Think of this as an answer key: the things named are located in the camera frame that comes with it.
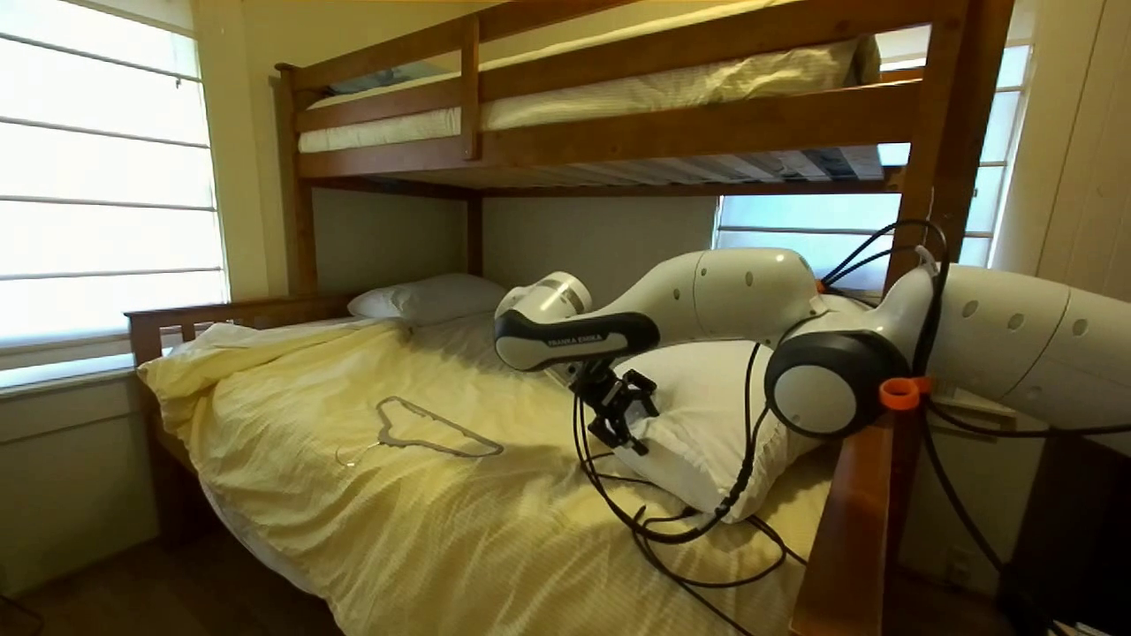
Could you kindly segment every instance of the wooden bunk bed frame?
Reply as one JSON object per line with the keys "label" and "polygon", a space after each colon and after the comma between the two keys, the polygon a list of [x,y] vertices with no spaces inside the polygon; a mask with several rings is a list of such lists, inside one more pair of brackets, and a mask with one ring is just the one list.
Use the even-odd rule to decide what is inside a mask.
{"label": "wooden bunk bed frame", "polygon": [[[275,123],[282,167],[290,299],[135,312],[131,339],[137,363],[159,357],[169,337],[196,339],[197,325],[209,322],[290,325],[344,313],[344,298],[318,298],[311,204],[315,187],[373,187],[423,199],[463,199],[472,272],[482,272],[482,203],[505,193],[561,199],[897,190],[900,218],[932,218],[937,225],[943,225],[949,236],[964,234],[1011,0],[798,0],[788,6],[693,25],[635,41],[614,41],[525,66],[482,72],[482,41],[566,20],[586,11],[605,11],[614,4],[627,0],[517,0],[324,65],[278,66]],[[932,29],[925,66],[885,74],[873,86],[852,86],[813,97],[772,97],[680,113],[482,131],[486,101],[502,97],[652,74],[724,57],[840,41],[912,25]],[[648,57],[627,57],[627,48],[634,47],[648,47]],[[461,79],[336,108],[308,108],[315,100],[329,97],[329,86],[336,82],[366,79],[440,54],[461,54]],[[308,128],[360,123],[440,107],[461,107],[463,135],[408,143],[390,150],[354,150],[323,156],[298,151],[298,139]],[[876,177],[873,168],[867,168],[873,177],[858,177],[852,184],[681,180],[671,187],[499,187],[499,180],[492,180],[492,173],[521,177],[538,168],[560,168],[568,161],[751,156],[879,143],[912,145],[909,167],[897,177]],[[446,177],[452,173],[472,173],[472,180],[446,184]],[[892,274],[904,272],[909,264],[912,263],[894,258]],[[183,469],[183,449],[159,432],[151,397],[142,391],[142,400],[151,432],[150,439],[156,443],[151,449],[169,449],[151,451],[163,538],[179,538],[203,518],[203,495],[196,489],[192,469]],[[793,631],[885,631],[885,580],[894,567],[904,491],[912,484],[912,464],[918,449],[912,432],[915,428],[900,425],[900,417],[885,417],[879,425],[867,428],[863,433],[840,446],[827,511],[793,617]]]}

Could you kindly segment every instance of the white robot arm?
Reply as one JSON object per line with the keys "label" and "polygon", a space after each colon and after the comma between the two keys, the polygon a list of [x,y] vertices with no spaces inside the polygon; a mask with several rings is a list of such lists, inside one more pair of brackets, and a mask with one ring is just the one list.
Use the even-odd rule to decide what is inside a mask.
{"label": "white robot arm", "polygon": [[[586,305],[583,284],[561,272],[514,291],[494,312],[499,357],[607,372],[665,342],[759,339],[775,345],[768,403],[816,439],[873,419],[879,385],[915,363],[937,385],[1052,428],[1131,425],[1131,305],[1050,278],[924,264],[867,306],[825,298],[796,251],[693,251],[607,306]],[[1098,443],[1131,457],[1128,433]]]}

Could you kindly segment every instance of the yellow bedspread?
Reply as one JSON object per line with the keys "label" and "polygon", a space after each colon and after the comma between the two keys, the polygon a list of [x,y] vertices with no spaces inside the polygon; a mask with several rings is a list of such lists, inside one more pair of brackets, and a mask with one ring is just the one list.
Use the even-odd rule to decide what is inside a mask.
{"label": "yellow bedspread", "polygon": [[[486,319],[429,332],[216,325],[142,378],[205,491],[329,600],[344,631],[733,631],[634,549],[576,469],[568,391],[494,363]],[[390,439],[411,443],[386,446],[383,400],[456,428],[386,403]],[[801,555],[825,476],[825,464],[798,464],[765,508]],[[665,506],[629,484],[619,498]],[[779,557],[751,528],[657,550],[704,580]],[[798,582],[801,567],[785,562],[708,597],[752,631],[785,631]]]}

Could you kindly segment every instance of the mattress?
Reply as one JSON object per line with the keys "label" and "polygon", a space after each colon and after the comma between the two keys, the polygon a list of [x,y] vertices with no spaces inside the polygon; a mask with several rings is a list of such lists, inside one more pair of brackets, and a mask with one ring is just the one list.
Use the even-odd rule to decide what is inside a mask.
{"label": "mattress", "polygon": [[[573,397],[505,372],[489,313],[433,327],[333,322],[212,325],[142,368],[237,538],[344,631],[724,631],[665,580],[576,469]],[[619,501],[680,511],[645,484]],[[783,476],[765,517],[810,555],[827,464]],[[747,524],[657,549],[687,575],[772,570]],[[801,567],[708,591],[752,631],[785,631]]]}
{"label": "mattress", "polygon": [[[741,0],[741,4],[699,6],[680,19],[655,19],[645,25],[627,25],[627,29],[612,29],[586,40],[550,41],[533,54],[502,57],[486,65],[482,72],[543,61],[568,48],[586,48],[586,47],[619,41],[634,35],[655,35],[681,25],[699,25],[711,19],[741,14],[772,4],[779,0]],[[645,79],[619,79],[619,82],[596,82],[580,87],[499,100],[499,101],[486,101],[482,128],[508,131],[508,128],[538,128],[538,123],[691,108],[691,107],[739,101],[757,97],[819,93],[819,87],[852,86],[873,74],[876,74],[876,47],[871,40],[858,40],[858,41],[765,54],[765,57],[747,57],[727,65],[704,65],[704,66],[681,66],[681,72],[657,72]],[[446,79],[456,79],[456,74],[423,74],[403,86],[386,86],[356,97],[333,97],[315,101],[311,108],[324,108],[336,101],[366,100],[366,97],[390,97],[390,93],[403,93],[403,87],[416,87]],[[461,135],[461,108],[436,108],[436,113],[414,113],[414,115],[391,115],[391,120],[373,120],[373,123],[305,131],[300,151],[344,151],[344,150],[400,145],[400,143],[423,143],[423,139],[449,139],[449,135]]]}

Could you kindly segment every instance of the pillow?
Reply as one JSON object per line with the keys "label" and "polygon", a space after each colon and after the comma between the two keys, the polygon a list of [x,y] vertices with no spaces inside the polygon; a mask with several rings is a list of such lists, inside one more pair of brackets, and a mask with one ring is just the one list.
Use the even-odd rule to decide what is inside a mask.
{"label": "pillow", "polygon": [[336,97],[356,97],[356,93],[367,93],[367,87],[403,86],[403,82],[414,82],[414,79],[423,79],[423,74],[436,74],[436,72],[429,65],[386,66],[386,72],[376,72],[376,74],[336,82],[333,93]]}
{"label": "pillow", "polygon": [[[619,466],[671,491],[699,511],[715,511],[741,469],[747,389],[751,425],[757,425],[768,408],[765,372],[775,349],[759,345],[747,385],[751,349],[752,342],[681,342],[621,359],[619,372],[634,368],[657,380],[657,417],[634,425],[634,433],[648,443],[648,457],[614,449]],[[768,410],[757,428],[751,484],[724,518],[735,524],[752,517],[768,501],[775,482],[816,446],[819,439],[796,433]]]}
{"label": "pillow", "polygon": [[436,325],[463,313],[494,312],[502,287],[466,272],[442,272],[395,287],[376,287],[356,294],[347,306],[354,319]]}

